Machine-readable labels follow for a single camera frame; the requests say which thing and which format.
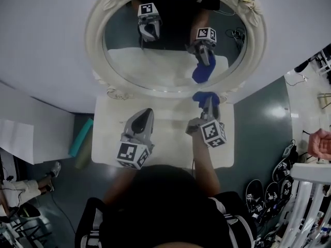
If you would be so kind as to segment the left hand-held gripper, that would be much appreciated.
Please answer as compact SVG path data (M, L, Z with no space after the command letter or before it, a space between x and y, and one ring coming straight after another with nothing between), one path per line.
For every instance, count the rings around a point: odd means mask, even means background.
M116 156L122 167L141 169L147 162L154 148L151 142L153 127L154 111L151 108L138 111L127 120Z

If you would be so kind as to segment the blue cloth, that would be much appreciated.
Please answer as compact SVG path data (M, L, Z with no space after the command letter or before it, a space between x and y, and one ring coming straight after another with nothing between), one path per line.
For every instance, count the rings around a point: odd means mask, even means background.
M218 95L214 92L198 91L192 96L192 99L194 102L199 103L199 108L203 108L209 97L212 98L213 106L218 106L220 104L220 99L219 99Z

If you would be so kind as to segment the person's left forearm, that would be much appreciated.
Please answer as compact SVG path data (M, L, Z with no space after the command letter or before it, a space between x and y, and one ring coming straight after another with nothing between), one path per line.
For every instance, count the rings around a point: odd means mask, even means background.
M138 170L132 168L120 168L107 190L103 202L106 205L111 205L119 200L131 186L137 172Z

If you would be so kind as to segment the white low counter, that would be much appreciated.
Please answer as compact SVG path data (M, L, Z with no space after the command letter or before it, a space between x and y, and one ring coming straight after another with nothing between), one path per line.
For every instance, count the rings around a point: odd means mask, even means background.
M0 83L0 148L30 164L68 157L74 115Z

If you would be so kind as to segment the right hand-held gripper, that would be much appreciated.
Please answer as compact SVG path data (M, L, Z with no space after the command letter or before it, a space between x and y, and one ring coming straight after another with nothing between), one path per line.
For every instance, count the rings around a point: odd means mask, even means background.
M201 117L190 120L186 128L188 135L201 131L204 143L212 148L227 142L224 123L213 116L220 115L219 104L218 97L209 96L203 106Z

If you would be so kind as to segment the person's right forearm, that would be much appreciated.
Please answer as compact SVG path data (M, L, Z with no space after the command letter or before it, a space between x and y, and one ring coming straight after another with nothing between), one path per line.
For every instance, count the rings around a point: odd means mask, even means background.
M198 186L207 197L213 197L221 192L220 182L212 165L209 149L204 143L202 134L192 135L193 160L195 164L195 179Z

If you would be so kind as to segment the white dressing table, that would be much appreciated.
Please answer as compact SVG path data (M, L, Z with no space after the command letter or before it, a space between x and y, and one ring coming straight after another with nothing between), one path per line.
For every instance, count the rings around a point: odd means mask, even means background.
M190 168L192 140L185 130L188 121L199 117L202 111L190 98L115 100L99 96L94 113L92 161L118 167L116 156L126 121L145 108L152 108L155 117L151 136L155 147L147 165Z

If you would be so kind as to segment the teal rolled mat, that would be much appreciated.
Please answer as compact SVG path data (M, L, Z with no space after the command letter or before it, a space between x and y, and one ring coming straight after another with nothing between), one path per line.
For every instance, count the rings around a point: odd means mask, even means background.
M76 157L81 145L83 144L90 128L93 126L94 121L89 118L86 123L83 125L83 127L81 128L81 130L79 131L78 135L76 136L76 138L74 139L74 141L72 142L72 145L69 149L69 155L71 157Z

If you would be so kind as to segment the white metal rack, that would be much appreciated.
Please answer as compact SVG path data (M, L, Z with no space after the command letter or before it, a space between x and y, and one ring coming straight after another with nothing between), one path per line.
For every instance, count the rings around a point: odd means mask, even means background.
M279 248L303 248L324 198L323 186L331 185L331 164L295 163L290 174L294 207Z

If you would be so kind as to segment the white framed round mirror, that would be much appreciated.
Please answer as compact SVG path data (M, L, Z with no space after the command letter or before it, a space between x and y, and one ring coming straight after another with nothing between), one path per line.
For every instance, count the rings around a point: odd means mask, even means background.
M92 68L114 99L231 91L265 46L257 0L97 0L85 29Z

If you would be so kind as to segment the person's black striped shirt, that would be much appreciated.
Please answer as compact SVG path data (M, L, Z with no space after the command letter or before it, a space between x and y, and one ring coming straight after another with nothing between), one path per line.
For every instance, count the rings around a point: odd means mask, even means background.
M90 198L74 248L254 248L257 228L235 192L206 196L185 170L154 165L138 171L115 203Z

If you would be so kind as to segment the pile of black devices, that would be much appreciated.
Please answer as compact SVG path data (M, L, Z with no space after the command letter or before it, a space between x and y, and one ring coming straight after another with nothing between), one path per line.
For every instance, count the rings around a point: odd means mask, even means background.
M260 234L268 222L279 215L292 197L294 179L290 172L297 159L296 141L293 139L285 148L281 161L275 166L271 183L263 187L259 179L254 179L246 187L246 207L258 231L256 243L261 242Z

